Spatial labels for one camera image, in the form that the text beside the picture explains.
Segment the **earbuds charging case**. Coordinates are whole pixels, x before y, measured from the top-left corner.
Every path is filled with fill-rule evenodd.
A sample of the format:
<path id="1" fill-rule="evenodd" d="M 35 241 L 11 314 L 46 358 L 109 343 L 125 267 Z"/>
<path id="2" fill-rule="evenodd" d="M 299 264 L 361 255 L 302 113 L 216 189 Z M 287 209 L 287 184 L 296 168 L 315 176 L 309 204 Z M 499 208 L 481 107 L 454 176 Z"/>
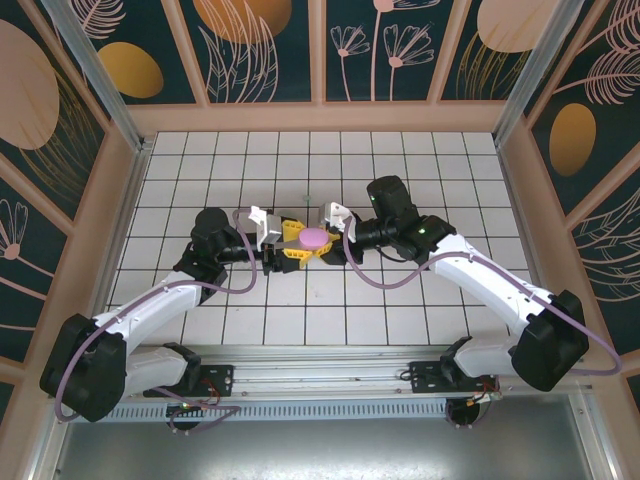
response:
<path id="1" fill-rule="evenodd" d="M 299 246 L 304 250 L 319 250 L 331 242 L 329 233 L 320 227 L 304 228 L 298 235 Z"/>

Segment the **grey metal sheet panel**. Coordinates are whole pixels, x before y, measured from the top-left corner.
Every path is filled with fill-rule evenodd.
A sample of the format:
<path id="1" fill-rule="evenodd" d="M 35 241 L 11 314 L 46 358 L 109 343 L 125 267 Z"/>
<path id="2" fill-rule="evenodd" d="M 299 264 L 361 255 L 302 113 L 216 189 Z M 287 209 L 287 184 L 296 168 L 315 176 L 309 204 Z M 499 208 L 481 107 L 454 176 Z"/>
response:
<path id="1" fill-rule="evenodd" d="M 182 437 L 160 424 L 75 425 L 55 480 L 593 480 L 565 420 L 226 422 Z"/>

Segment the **aluminium side rail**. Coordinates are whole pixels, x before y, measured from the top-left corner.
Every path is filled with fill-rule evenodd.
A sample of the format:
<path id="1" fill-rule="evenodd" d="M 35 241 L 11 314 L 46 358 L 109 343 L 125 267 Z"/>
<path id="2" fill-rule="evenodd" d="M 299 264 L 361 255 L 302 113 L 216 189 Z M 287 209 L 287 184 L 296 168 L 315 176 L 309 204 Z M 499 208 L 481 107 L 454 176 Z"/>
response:
<path id="1" fill-rule="evenodd" d="M 506 154 L 498 150 L 498 158 L 505 176 L 509 197 L 513 202 L 516 223 L 523 240 L 523 249 L 533 283 L 552 290 L 548 286 L 528 225 L 521 195 L 516 190 L 516 179 L 509 166 Z M 566 395 L 577 435 L 584 450 L 589 472 L 594 480 L 622 480 L 621 470 L 609 432 L 600 411 L 592 381 L 586 376 L 566 376 L 555 392 Z"/>
<path id="2" fill-rule="evenodd" d="M 39 380 L 64 321 L 76 313 L 91 318 L 106 305 L 150 152 L 151 146 L 145 144 L 136 151 L 109 153 L 91 175 L 51 304 L 38 327 L 34 372 L 29 375 L 36 393 L 41 392 Z M 21 419 L 33 421 L 34 433 L 25 448 L 28 458 L 13 480 L 52 480 L 68 425 L 59 422 L 54 399 L 48 395 Z"/>

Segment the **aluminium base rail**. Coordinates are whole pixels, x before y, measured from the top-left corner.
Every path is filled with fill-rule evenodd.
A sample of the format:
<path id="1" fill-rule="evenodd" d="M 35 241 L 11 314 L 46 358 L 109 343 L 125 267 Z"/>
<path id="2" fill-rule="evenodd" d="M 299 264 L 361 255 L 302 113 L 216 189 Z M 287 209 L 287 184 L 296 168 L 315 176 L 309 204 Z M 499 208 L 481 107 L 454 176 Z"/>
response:
<path id="1" fill-rule="evenodd" d="M 443 346 L 192 346 L 206 365 L 232 365 L 231 399 L 246 401 L 407 397 L 409 363 L 435 361 Z"/>

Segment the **aluminium corner post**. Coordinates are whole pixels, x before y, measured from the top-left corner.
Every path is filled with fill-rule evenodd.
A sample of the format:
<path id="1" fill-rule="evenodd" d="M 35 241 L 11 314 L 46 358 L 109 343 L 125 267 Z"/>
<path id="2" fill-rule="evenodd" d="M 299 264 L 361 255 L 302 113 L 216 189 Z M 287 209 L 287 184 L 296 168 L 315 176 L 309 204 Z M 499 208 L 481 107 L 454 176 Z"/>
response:
<path id="1" fill-rule="evenodd" d="M 493 131 L 500 152 L 520 120 L 524 108 L 557 56 L 567 34 L 576 23 L 585 0 L 559 0 L 524 68 L 517 78 Z"/>
<path id="2" fill-rule="evenodd" d="M 144 136 L 135 125 L 124 100 L 111 81 L 93 44 L 77 22 L 72 8 L 66 0 L 42 0 L 42 4 L 53 24 L 58 27 L 74 58 L 84 69 L 89 82 L 95 88 L 127 143 L 136 152 L 143 151 Z"/>

